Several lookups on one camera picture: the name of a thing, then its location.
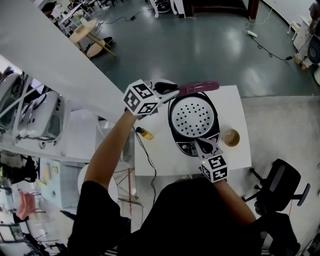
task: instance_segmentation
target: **yellow bottle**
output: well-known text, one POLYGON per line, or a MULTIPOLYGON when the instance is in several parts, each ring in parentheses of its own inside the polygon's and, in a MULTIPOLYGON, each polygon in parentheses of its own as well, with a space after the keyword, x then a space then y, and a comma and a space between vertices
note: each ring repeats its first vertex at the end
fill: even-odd
POLYGON ((144 138, 146 138, 146 139, 148 139, 148 140, 150 140, 150 141, 151 141, 151 140, 153 139, 153 137, 154 137, 150 132, 146 131, 145 129, 143 129, 143 128, 141 128, 141 127, 137 127, 137 128, 135 129, 135 131, 136 131, 137 133, 141 134, 142 137, 144 137, 144 138))

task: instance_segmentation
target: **black chair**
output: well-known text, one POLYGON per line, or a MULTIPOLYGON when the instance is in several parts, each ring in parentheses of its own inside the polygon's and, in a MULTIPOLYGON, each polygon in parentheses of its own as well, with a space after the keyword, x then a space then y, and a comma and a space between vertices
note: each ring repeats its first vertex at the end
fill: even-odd
POLYGON ((71 219, 73 221, 76 219, 76 216, 77 216, 76 214, 73 214, 73 213, 68 212, 66 210, 61 210, 60 213, 64 214, 66 217, 68 217, 69 219, 71 219))
POLYGON ((301 175, 281 159, 273 162, 267 178, 261 178, 254 168, 251 168, 250 172, 258 178, 262 187, 255 185, 254 188, 259 191, 247 199, 242 199, 248 202, 256 198, 254 206, 259 215, 283 211, 291 200, 299 200, 297 205, 301 206, 311 187, 308 183, 302 194, 295 194, 301 175))

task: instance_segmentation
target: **concrete floor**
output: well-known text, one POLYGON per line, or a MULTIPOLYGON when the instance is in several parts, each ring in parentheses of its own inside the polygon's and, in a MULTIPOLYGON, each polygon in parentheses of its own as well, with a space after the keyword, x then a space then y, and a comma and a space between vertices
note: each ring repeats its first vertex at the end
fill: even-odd
MULTIPOLYGON (((143 0, 124 0, 93 16, 110 23, 149 8, 143 0)), ((269 11, 261 2, 256 22, 263 22, 269 11)), ((117 57, 102 53, 92 62, 122 91, 138 79, 164 78, 178 85, 195 81, 238 85, 241 97, 318 95, 311 72, 302 71, 293 60, 271 58, 258 49, 243 32, 246 21, 223 13, 178 18, 169 12, 155 19, 144 11, 134 21, 103 24, 98 35, 114 38, 112 50, 117 57)), ((264 25, 250 30, 258 34, 259 43, 281 58, 296 52, 288 26, 273 13, 264 25)))

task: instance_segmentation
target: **white appliance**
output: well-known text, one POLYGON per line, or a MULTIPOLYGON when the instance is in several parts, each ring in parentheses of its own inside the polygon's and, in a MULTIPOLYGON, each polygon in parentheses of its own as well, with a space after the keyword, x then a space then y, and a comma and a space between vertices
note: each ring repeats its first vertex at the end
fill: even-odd
POLYGON ((22 138, 54 141, 62 132, 64 99, 49 91, 25 106, 21 112, 18 132, 22 138))
MULTIPOLYGON (((16 73, 10 74, 0 81, 0 113, 21 96, 23 87, 24 80, 16 73)), ((10 130, 13 127, 17 106, 11 108, 0 118, 1 130, 10 130)))

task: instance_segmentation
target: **white beam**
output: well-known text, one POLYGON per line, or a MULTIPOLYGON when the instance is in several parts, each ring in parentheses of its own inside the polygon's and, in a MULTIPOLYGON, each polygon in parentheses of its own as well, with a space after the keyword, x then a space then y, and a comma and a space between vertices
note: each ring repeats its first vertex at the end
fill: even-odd
POLYGON ((93 113, 118 120, 122 92, 30 0, 1 0, 0 24, 0 54, 8 61, 93 113))

